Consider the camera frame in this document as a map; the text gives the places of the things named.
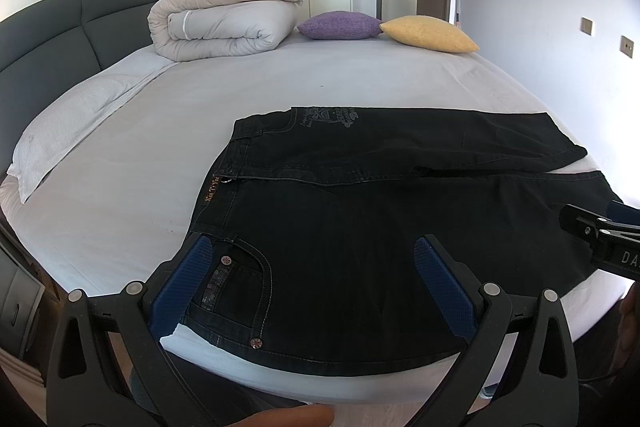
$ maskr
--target metal rivet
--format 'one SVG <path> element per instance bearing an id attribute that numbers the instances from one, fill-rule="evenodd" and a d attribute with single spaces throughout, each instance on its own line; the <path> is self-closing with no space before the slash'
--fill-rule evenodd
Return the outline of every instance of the metal rivet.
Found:
<path id="1" fill-rule="evenodd" d="M 129 295 L 138 295 L 140 292 L 142 292 L 142 283 L 134 281 L 127 284 L 127 293 Z"/>
<path id="2" fill-rule="evenodd" d="M 492 296 L 496 296 L 500 294 L 500 286 L 498 286 L 495 283 L 492 282 L 488 282 L 487 284 L 484 285 L 484 292 L 487 295 L 492 295 Z"/>
<path id="3" fill-rule="evenodd" d="M 69 300 L 71 302 L 78 302 L 81 297 L 82 297 L 82 290 L 73 290 L 71 293 L 69 293 Z"/>
<path id="4" fill-rule="evenodd" d="M 545 299 L 549 302 L 556 302 L 558 300 L 558 294 L 553 290 L 545 290 Z"/>

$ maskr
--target yellow pillow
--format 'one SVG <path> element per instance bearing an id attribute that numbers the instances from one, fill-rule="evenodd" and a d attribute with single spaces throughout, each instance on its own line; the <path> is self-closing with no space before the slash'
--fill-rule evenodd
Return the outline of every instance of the yellow pillow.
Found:
<path id="1" fill-rule="evenodd" d="M 471 53 L 480 48 L 453 24 L 426 15 L 407 15 L 382 23 L 380 29 L 402 44 L 446 53 Z"/>

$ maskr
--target mattress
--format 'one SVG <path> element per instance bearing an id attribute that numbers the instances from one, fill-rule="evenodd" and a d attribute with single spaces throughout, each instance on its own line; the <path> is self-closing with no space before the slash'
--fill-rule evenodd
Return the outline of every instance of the mattress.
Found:
<path id="1" fill-rule="evenodd" d="M 548 112 L 477 54 L 432 52 L 385 37 L 309 41 L 295 32 L 271 52 L 170 68 L 72 150 L 25 204 L 17 181 L 7 177 L 0 206 L 23 245 L 66 291 L 117 293 L 132 280 L 146 280 L 180 248 L 204 177 L 234 122 L 292 106 Z M 556 172 L 595 169 L 587 156 Z M 564 296 L 572 337 L 591 328 L 628 286 L 596 271 Z M 513 335 L 505 340 L 488 385 L 500 379 L 513 343 Z M 319 403 L 421 403 L 455 360 L 389 375 L 315 377 L 247 362 L 183 325 L 162 345 L 240 384 Z"/>

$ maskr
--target electrical outlet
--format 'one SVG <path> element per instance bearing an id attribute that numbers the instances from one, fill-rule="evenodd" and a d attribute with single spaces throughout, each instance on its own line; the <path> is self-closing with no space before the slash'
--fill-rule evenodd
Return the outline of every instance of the electrical outlet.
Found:
<path id="1" fill-rule="evenodd" d="M 631 39 L 627 39 L 622 35 L 622 41 L 620 42 L 620 51 L 627 57 L 634 58 L 634 42 Z"/>
<path id="2" fill-rule="evenodd" d="M 593 21 L 583 17 L 580 20 L 580 31 L 587 35 L 593 35 Z"/>

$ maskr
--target gray headboard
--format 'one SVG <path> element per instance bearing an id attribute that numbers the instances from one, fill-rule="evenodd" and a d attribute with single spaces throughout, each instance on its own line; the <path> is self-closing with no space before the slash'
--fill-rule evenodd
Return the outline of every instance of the gray headboard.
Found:
<path id="1" fill-rule="evenodd" d="M 43 0 L 0 22 L 0 180 L 22 132 L 79 82 L 151 44 L 158 0 Z"/>

